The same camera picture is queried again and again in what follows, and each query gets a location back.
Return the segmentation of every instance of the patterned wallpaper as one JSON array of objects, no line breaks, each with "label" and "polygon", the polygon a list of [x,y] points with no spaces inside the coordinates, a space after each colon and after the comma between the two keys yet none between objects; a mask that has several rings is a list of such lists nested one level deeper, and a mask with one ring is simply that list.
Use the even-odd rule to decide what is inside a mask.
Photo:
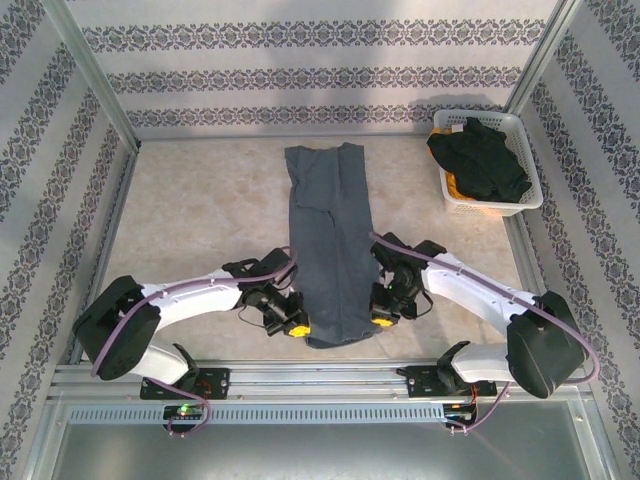
[{"label": "patterned wallpaper", "polygon": [[130,155],[37,1],[0,4],[0,479],[19,478]]},{"label": "patterned wallpaper", "polygon": [[522,118],[545,202],[525,215],[549,288],[600,353],[621,478],[640,478],[640,2],[585,2]]},{"label": "patterned wallpaper", "polygon": [[422,132],[442,106],[497,109],[555,0],[68,5],[144,140]]}]

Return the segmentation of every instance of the floor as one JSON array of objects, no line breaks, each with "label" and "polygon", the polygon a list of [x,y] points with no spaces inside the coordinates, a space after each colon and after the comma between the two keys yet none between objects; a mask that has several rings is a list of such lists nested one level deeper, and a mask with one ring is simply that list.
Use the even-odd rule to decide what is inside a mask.
[{"label": "floor", "polygon": [[[425,140],[378,136],[143,144],[103,288],[127,274],[139,283],[188,279],[286,245],[291,185],[284,148],[344,141],[365,147],[377,231],[393,231],[411,245],[433,240],[469,266],[520,286],[502,218],[447,214]],[[243,316],[261,321],[255,310]],[[239,321],[236,311],[201,315],[158,335],[200,360],[435,358],[460,340],[501,341],[491,326],[441,297],[423,318],[330,350],[283,335],[268,338]]]}]

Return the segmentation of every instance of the clothing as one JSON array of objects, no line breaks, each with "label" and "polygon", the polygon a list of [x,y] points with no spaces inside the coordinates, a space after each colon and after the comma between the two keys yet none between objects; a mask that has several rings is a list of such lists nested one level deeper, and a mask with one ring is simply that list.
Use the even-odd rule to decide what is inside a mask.
[{"label": "clothing", "polygon": [[314,348],[371,337],[371,285],[378,264],[371,256],[373,230],[364,169],[364,147],[285,149],[291,177],[289,236],[298,251],[295,288],[309,314]]},{"label": "clothing", "polygon": [[507,136],[467,118],[464,131],[434,133],[427,145],[436,162],[455,176],[456,189],[476,200],[518,203],[531,188],[518,157],[505,145]]}]

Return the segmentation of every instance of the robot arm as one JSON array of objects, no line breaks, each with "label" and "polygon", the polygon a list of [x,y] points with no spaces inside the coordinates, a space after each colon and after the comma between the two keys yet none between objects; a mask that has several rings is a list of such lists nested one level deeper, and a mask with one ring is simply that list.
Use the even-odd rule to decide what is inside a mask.
[{"label": "robot arm", "polygon": [[[382,239],[408,248],[392,233]],[[586,360],[586,352],[575,338],[519,304],[523,302],[516,302],[519,299],[529,307],[536,305],[577,331],[571,311],[559,295],[547,292],[536,297],[502,285],[467,267],[443,247],[428,240],[411,250],[433,261],[380,244],[372,248],[383,269],[393,273],[393,280],[386,289],[374,284],[372,321],[387,318],[395,323],[394,316],[412,312],[417,293],[426,290],[446,297],[488,321],[506,340],[489,345],[460,342],[446,352],[438,361],[438,376],[451,393],[465,390],[469,384],[481,380],[515,381],[532,395],[546,398]],[[462,274],[463,270],[471,275]],[[498,291],[508,292],[509,298]]]},{"label": "robot arm", "polygon": [[[80,316],[73,331],[94,365],[98,362],[101,379],[134,373],[191,391],[198,374],[195,362],[180,345],[161,343],[156,333],[202,313],[252,306],[263,313],[267,335],[307,335],[302,295],[282,295],[274,282],[284,278],[265,280],[290,260],[282,249],[274,249],[261,261],[228,263],[203,277],[171,284],[140,285],[130,276],[120,277]],[[126,324],[119,325],[127,316]],[[110,339],[117,327],[120,332]]]}]

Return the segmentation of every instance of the white laundry basket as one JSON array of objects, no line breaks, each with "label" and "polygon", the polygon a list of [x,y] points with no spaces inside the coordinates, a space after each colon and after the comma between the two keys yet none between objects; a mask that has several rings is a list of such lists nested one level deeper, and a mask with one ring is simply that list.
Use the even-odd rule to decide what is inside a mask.
[{"label": "white laundry basket", "polygon": [[441,132],[452,125],[466,124],[467,117],[480,120],[483,125],[500,130],[507,134],[506,145],[518,157],[518,163],[524,168],[531,182],[531,188],[520,199],[520,203],[480,202],[459,200],[452,197],[447,189],[445,171],[440,168],[440,183],[444,195],[445,208],[449,212],[475,213],[482,215],[501,215],[509,217],[525,209],[538,208],[542,205],[542,189],[536,171],[531,148],[527,141],[522,121],[515,115],[499,112],[482,112],[475,110],[439,110],[433,117],[434,127]]}]

